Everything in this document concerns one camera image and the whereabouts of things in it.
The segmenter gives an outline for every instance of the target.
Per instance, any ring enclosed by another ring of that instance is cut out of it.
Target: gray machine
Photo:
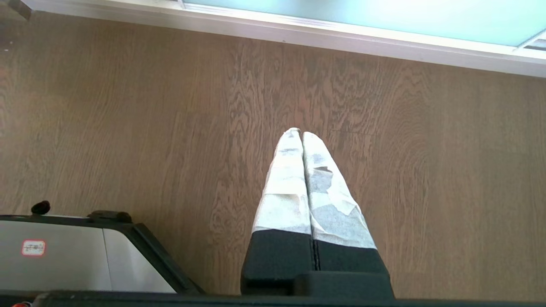
[[[49,211],[49,203],[33,213]],[[0,216],[0,290],[198,292],[152,233],[124,212]]]

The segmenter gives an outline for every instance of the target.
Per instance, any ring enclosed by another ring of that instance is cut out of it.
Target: wooden floor
[[[293,126],[331,149],[398,297],[546,300],[546,79],[35,13],[0,54],[0,214],[130,212],[236,294]]]

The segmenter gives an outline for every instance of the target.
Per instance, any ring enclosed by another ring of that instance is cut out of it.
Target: light blue glass
[[[546,28],[546,0],[185,0],[186,3],[518,46]]]

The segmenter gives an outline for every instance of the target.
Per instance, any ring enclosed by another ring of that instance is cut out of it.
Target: sticker
[[[45,242],[40,240],[25,240],[21,254],[23,256],[42,256],[45,252]]]

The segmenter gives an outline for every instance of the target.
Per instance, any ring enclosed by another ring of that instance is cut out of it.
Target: white paper tape
[[[267,229],[311,234],[303,146],[297,128],[281,136],[269,167],[252,232]]]
[[[305,132],[303,148],[313,238],[375,249],[364,216],[326,145],[316,135]]]

